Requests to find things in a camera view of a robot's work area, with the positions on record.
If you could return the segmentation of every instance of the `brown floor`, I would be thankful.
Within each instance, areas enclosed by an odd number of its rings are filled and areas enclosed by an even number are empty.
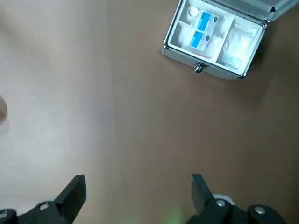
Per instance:
[[[1,1],[1,208],[84,173],[75,223],[179,224],[202,173],[242,208],[299,218],[299,7],[269,25],[246,79],[224,81],[160,54],[176,5]]]

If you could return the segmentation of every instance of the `case latch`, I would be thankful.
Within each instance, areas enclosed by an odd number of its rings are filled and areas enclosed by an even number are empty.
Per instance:
[[[197,62],[196,65],[194,66],[194,70],[196,73],[202,73],[203,69],[206,67],[207,67],[207,65],[205,65],[201,62]]]

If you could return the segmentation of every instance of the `first aid kit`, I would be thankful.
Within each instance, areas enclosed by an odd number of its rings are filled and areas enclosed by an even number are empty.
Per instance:
[[[244,78],[269,23],[298,2],[180,0],[162,53],[197,73]]]

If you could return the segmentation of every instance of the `bolt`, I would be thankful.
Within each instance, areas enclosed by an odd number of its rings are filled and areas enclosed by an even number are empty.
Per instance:
[[[5,212],[2,212],[0,214],[0,219],[5,218],[7,216],[7,210],[5,210]]]
[[[223,200],[218,200],[218,201],[216,201],[216,203],[219,207],[224,207],[225,206],[225,201],[223,201]]]
[[[40,207],[39,207],[39,210],[45,210],[45,209],[47,209],[48,208],[48,203],[46,203],[46,204],[42,204]]]
[[[266,213],[265,209],[259,206],[255,208],[255,211],[259,215],[264,215]]]

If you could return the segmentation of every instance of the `open aluminum case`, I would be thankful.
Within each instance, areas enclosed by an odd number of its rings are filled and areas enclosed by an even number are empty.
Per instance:
[[[223,79],[243,78],[267,24],[298,2],[299,0],[180,0],[164,40],[162,54],[194,67],[197,73],[204,71]],[[191,17],[191,8],[198,9],[198,14]],[[190,45],[190,41],[196,32],[200,32],[199,20],[200,17],[203,18],[203,12],[217,17],[217,23],[207,48],[198,51]],[[241,60],[234,60],[235,55]]]

